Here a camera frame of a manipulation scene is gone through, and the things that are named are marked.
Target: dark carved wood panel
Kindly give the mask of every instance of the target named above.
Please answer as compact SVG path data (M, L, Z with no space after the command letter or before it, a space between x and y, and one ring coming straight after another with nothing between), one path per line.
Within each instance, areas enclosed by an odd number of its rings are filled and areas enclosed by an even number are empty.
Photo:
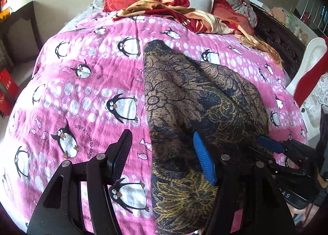
M257 15L255 35L272 46L282 59L282 65L291 79L300 68L305 45L284 25L262 9L252 5Z

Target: metal screw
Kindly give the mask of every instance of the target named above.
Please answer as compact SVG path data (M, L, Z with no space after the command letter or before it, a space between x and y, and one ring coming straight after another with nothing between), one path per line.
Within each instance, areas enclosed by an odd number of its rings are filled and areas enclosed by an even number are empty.
M62 162L62 167L67 167L69 166L70 162L68 160L65 160Z
M256 162L256 166L259 167L259 168L263 168L264 167L264 164L261 161L257 161Z
M224 154L224 155L221 155L221 159L222 159L223 161L229 161L229 160L230 160L230 156Z
M106 155L105 154L97 154L97 159L98 160L102 160L102 159L104 159L106 157Z

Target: penguin print blanket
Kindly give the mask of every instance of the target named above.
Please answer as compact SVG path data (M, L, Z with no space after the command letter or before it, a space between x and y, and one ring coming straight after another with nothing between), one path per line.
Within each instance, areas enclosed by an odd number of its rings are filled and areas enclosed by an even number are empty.
M110 197L123 234L160 233L151 201L152 145L143 75L143 49L153 40L192 60L238 73L258 89L269 135L307 143L300 109L285 90L284 71L268 54L248 48L234 35L195 34L154 16L114 22L116 13L96 13L75 30L50 38L13 108L1 145L0 199L10 201L26 225L62 161L88 161L128 128L132 148ZM86 184L81 194L85 225L92 231Z

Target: white chair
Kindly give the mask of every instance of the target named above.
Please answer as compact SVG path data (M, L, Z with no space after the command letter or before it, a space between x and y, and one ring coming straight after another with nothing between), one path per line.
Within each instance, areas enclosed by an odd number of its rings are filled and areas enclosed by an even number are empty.
M286 90L294 95L299 80L322 58L327 45L322 38L312 39L306 47L301 66ZM328 105L328 73L321 76L318 84L301 106L301 114L310 140L320 133L321 106Z

